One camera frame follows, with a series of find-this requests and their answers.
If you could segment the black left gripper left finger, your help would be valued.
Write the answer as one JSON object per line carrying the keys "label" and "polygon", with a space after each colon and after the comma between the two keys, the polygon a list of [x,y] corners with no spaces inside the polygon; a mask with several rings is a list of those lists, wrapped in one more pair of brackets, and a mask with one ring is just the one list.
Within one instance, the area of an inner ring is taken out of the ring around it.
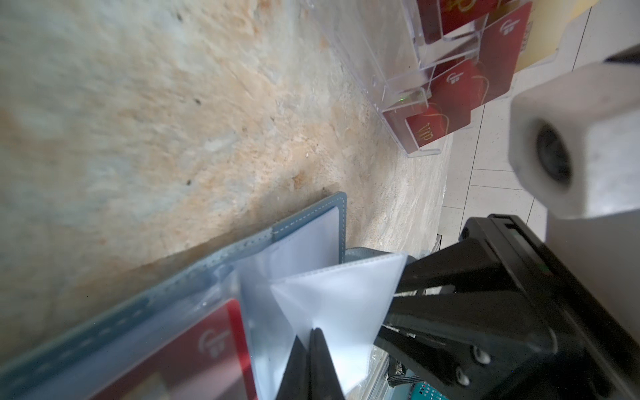
{"label": "black left gripper left finger", "polygon": [[289,355],[276,400],[308,400],[310,387],[310,356],[299,337]]}

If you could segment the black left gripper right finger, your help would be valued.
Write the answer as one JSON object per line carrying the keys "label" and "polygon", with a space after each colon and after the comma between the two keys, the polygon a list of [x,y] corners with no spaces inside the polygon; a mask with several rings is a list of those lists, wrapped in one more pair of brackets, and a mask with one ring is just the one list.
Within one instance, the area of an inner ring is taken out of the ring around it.
{"label": "black left gripper right finger", "polygon": [[309,367],[309,399],[345,400],[327,341],[320,328],[313,329],[310,334]]}

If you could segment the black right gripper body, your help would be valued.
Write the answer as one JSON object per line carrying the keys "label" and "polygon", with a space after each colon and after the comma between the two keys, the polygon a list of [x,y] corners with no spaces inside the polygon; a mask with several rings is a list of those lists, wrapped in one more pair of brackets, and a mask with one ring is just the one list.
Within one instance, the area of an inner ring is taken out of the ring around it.
{"label": "black right gripper body", "polygon": [[470,218],[461,239],[484,240],[555,338],[556,351],[511,399],[637,399],[639,344],[515,215]]}

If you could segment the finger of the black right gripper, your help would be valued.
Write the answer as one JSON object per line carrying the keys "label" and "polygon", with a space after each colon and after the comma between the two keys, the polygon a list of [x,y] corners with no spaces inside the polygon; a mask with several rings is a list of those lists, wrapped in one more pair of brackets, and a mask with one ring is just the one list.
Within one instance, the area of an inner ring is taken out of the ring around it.
{"label": "finger of the black right gripper", "polygon": [[479,292],[494,278],[494,251],[484,241],[468,238],[407,265],[396,293],[444,286],[458,293]]}
{"label": "finger of the black right gripper", "polygon": [[517,292],[397,297],[375,345],[449,399],[508,399],[558,351]]}

